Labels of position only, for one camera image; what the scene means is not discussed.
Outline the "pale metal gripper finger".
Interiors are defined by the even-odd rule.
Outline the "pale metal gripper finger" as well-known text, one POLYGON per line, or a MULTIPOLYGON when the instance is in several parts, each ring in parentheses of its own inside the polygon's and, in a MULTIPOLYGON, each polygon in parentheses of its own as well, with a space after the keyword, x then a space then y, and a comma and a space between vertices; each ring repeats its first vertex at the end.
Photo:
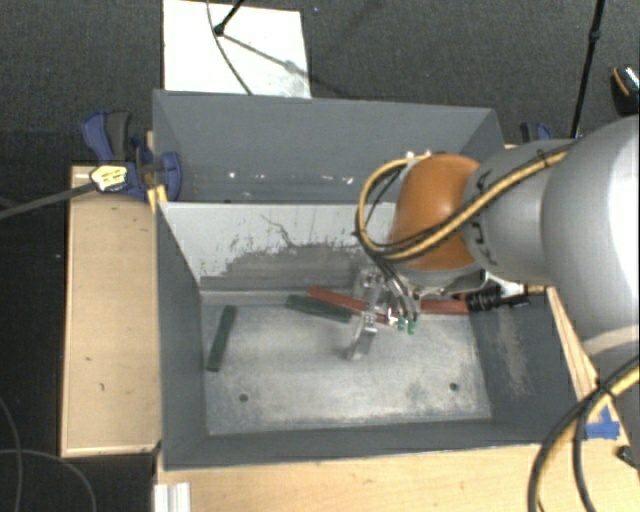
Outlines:
POLYGON ((372 324, 360 323, 353 338, 353 359, 359 360, 369 354, 373 341, 378 334, 377 327, 372 324))
POLYGON ((349 345, 345 348, 345 359, 362 359, 369 352, 369 337, 367 331, 367 319, 361 315, 354 327, 349 345))

